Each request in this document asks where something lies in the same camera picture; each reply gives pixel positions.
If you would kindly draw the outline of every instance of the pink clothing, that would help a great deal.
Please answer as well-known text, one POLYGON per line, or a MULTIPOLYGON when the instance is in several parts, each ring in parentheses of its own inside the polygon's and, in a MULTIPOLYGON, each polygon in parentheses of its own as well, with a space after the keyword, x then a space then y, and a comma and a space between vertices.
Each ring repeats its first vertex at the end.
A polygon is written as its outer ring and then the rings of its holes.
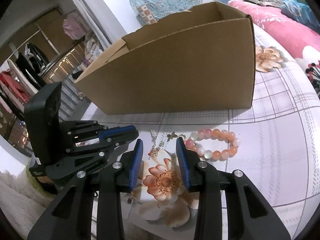
POLYGON ((253 22, 278 41, 293 58, 303 58, 302 51, 312 46, 320 51, 320 35, 281 13, 274 7, 233 0, 229 5, 250 14, 253 22))
POLYGON ((81 37, 85 36, 88 28, 88 25, 76 12, 70 13, 63 21, 64 33, 73 40, 79 40, 81 37))
POLYGON ((4 85, 12 90, 15 96, 23 103, 27 103, 30 100, 30 95, 24 90, 24 88, 14 80, 9 72, 0 73, 0 80, 4 85))

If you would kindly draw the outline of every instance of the cardboard box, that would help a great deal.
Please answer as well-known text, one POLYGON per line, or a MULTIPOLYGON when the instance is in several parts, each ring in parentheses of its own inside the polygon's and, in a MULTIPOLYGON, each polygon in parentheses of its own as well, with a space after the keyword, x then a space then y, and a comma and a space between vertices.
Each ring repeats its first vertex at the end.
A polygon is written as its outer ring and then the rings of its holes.
POLYGON ((212 2, 171 14, 105 50, 76 86, 106 114, 250 108, 251 17, 212 2))

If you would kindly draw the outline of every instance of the pink flower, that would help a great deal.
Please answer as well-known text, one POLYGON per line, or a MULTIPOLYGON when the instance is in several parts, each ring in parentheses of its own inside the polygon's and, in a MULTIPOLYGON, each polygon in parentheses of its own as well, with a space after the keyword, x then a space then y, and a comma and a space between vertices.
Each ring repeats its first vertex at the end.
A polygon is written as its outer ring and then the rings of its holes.
POLYGON ((166 226, 180 227, 190 218, 188 207, 198 209, 199 193, 189 193, 182 185, 176 157, 164 150, 150 157, 142 163, 142 185, 132 192, 140 203, 139 215, 150 221, 163 218, 166 226))
POLYGON ((148 187, 147 192, 158 201, 165 199, 175 200, 178 198, 176 195, 177 190, 181 184, 179 175, 171 170, 171 161, 164 158, 165 166, 158 164, 155 167, 149 168, 151 175, 147 175, 142 181, 143 185, 148 187))
POLYGON ((256 46, 256 70, 267 73, 273 67, 281 68, 279 62, 283 62, 283 58, 277 49, 256 46))

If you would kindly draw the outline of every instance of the hanging clothes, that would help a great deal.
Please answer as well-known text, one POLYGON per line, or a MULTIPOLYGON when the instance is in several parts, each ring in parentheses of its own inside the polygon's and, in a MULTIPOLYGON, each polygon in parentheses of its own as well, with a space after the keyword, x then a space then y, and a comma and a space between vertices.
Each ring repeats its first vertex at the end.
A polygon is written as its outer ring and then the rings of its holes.
POLYGON ((0 73, 3 71, 10 71, 10 66, 7 61, 3 62, 3 64, 0 67, 0 73))
POLYGON ((28 58, 37 74, 41 72, 41 69, 49 64, 47 56, 34 44, 27 43, 24 52, 26 58, 28 58))
POLYGON ((21 85, 23 88, 31 95, 34 96, 38 90, 28 81, 28 79, 22 74, 22 72, 17 68, 14 62, 11 59, 7 60, 9 69, 17 76, 20 80, 21 85))
POLYGON ((24 121, 23 111, 17 108, 14 103, 7 97, 3 90, 0 89, 0 98, 3 100, 7 106, 10 108, 11 112, 17 116, 20 121, 24 121))
POLYGON ((2 72, 0 74, 0 80, 2 83, 11 89, 16 98, 22 102, 27 103, 30 100, 30 95, 24 90, 24 88, 10 76, 9 72, 2 72))
POLYGON ((9 106, 11 111, 24 121, 24 106, 22 103, 11 93, 11 91, 0 80, 0 96, 3 101, 9 106))
POLYGON ((0 104, 4 107, 4 109, 9 113, 12 114, 11 108, 8 106, 8 104, 3 100, 2 97, 0 97, 0 104))
POLYGON ((19 56, 16 60, 17 67, 21 70, 24 76, 28 79, 28 81, 38 90, 43 88, 47 83, 40 78, 33 68, 30 66, 27 59, 19 52, 19 56))
POLYGON ((73 40, 79 40, 90 30, 88 24, 82 19, 79 13, 68 14, 63 21, 63 30, 73 40))
POLYGON ((93 31, 89 31, 84 39, 85 59, 91 64, 101 53, 101 44, 93 31))

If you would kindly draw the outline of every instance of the pink pillow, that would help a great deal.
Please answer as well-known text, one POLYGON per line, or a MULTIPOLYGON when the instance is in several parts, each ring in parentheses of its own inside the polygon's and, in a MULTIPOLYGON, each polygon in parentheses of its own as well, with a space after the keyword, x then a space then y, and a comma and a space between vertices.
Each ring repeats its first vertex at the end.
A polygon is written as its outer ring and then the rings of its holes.
POLYGON ((230 1, 229 5, 250 14, 253 22, 278 41, 293 58, 303 58, 306 46, 320 51, 320 35, 283 15, 280 9, 238 0, 230 1))

